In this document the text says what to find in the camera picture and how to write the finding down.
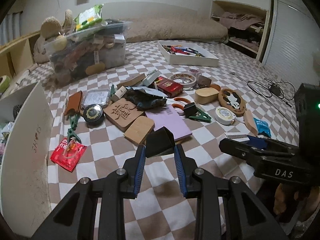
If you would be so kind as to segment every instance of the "green clip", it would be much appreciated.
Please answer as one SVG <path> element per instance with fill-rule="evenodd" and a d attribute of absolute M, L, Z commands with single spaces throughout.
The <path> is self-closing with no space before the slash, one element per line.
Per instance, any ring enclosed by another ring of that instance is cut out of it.
<path fill-rule="evenodd" d="M 211 117 L 209 115 L 201 111 L 199 108 L 197 108 L 197 110 L 198 112 L 195 115 L 191 115 L 188 118 L 194 121 L 211 122 Z"/>
<path fill-rule="evenodd" d="M 110 97 L 112 97 L 115 94 L 115 92 L 116 92 L 115 85 L 112 85 L 110 89 Z"/>
<path fill-rule="evenodd" d="M 68 143 L 71 141 L 72 138 L 75 138 L 75 140 L 77 140 L 79 143 L 81 143 L 81 139 L 76 135 L 76 133 L 73 131 L 72 128 L 68 129 Z"/>
<path fill-rule="evenodd" d="M 80 114 L 75 114 L 69 117 L 71 128 L 73 129 L 73 131 L 77 129 L 79 118 Z"/>

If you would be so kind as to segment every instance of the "plush animal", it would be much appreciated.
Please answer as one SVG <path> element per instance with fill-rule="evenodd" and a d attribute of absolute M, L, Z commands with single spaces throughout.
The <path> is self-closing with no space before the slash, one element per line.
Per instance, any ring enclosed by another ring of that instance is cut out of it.
<path fill-rule="evenodd" d="M 45 19 L 40 28 L 40 37 L 37 39 L 34 46 L 34 61 L 36 63 L 48 62 L 49 57 L 46 54 L 44 44 L 61 34 L 72 31 L 74 28 L 75 23 L 72 20 L 72 11 L 69 9 L 66 10 L 63 24 L 53 16 Z"/>

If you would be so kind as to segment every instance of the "small metal tin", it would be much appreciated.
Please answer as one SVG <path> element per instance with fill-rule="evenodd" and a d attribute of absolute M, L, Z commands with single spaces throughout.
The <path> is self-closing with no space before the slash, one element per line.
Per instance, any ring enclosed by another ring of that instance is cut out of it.
<path fill-rule="evenodd" d="M 87 106 L 83 111 L 83 118 L 88 125 L 98 126 L 103 122 L 103 109 L 98 104 Z"/>

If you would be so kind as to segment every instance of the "orange-handled scissors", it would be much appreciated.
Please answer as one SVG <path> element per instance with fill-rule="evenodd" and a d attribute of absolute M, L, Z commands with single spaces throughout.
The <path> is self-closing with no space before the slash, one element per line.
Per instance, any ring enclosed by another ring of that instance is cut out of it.
<path fill-rule="evenodd" d="M 184 115 L 183 108 L 184 108 L 184 106 L 185 106 L 186 104 L 190 104 L 191 101 L 188 100 L 188 99 L 186 99 L 186 98 L 182 98 L 182 97 L 176 97 L 176 98 L 174 98 L 173 100 L 176 101 L 177 103 L 173 103 L 173 104 L 172 104 L 172 107 L 177 111 L 177 113 L 178 113 L 179 115 Z"/>

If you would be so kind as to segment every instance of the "bed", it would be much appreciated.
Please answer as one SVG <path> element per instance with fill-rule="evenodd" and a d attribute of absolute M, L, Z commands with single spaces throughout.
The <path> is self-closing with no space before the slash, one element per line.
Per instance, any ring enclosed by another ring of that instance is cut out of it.
<path fill-rule="evenodd" d="M 297 145 L 298 134 L 287 120 L 262 97 L 252 92 L 246 83 L 229 73 L 237 72 L 244 79 L 262 83 L 264 83 L 263 78 L 277 80 L 276 76 L 263 69 L 258 61 L 225 44 L 196 43 L 219 58 L 217 68 L 169 65 L 157 48 L 157 41 L 128 43 L 124 66 L 108 69 L 63 88 L 56 86 L 50 63 L 36 68 L 20 83 L 19 87 L 38 80 L 42 82 L 54 117 L 49 155 L 67 135 L 67 130 L 70 128 L 69 121 L 63 116 L 66 101 L 70 95 L 80 90 L 85 94 L 90 89 L 109 88 L 111 84 L 117 84 L 131 75 L 154 69 L 158 69 L 166 77 L 172 73 L 186 72 L 190 68 L 197 69 L 222 88 L 237 90 L 247 102 L 246 106 L 252 111 L 253 116 L 268 122 L 273 139 Z M 182 96 L 193 101 L 194 90 L 184 91 Z M 287 107 L 275 97 L 272 97 L 271 100 L 292 119 L 295 125 L 297 124 L 294 108 Z M 203 109 L 213 116 L 213 111 L 218 105 L 218 102 L 209 103 L 203 105 Z M 243 123 L 237 121 L 232 126 L 224 126 L 217 123 L 214 118 L 211 123 L 189 119 L 184 119 L 184 121 L 193 132 L 193 135 L 182 143 L 186 156 L 194 158 L 199 167 L 208 170 L 215 176 L 226 179 L 239 176 L 253 192 L 256 193 L 259 190 L 262 180 L 253 176 L 253 169 L 243 161 L 219 150 L 219 141 L 224 132 L 250 134 Z M 70 173 L 50 160 L 48 161 L 48 183 L 52 209 L 80 178 L 89 177 L 94 180 L 107 176 L 110 172 L 122 167 L 124 161 L 133 157 L 137 149 L 124 138 L 123 132 L 106 119 L 99 127 L 89 129 L 81 117 L 76 133 L 88 148 L 75 170 Z M 99 212 L 100 202 L 96 215 L 95 239 L 98 235 Z M 224 231 L 222 200 L 220 200 L 220 212 L 222 231 Z M 186 200 L 180 192 L 173 155 L 147 159 L 137 199 L 124 200 L 126 239 L 193 239 L 195 215 L 196 200 Z"/>

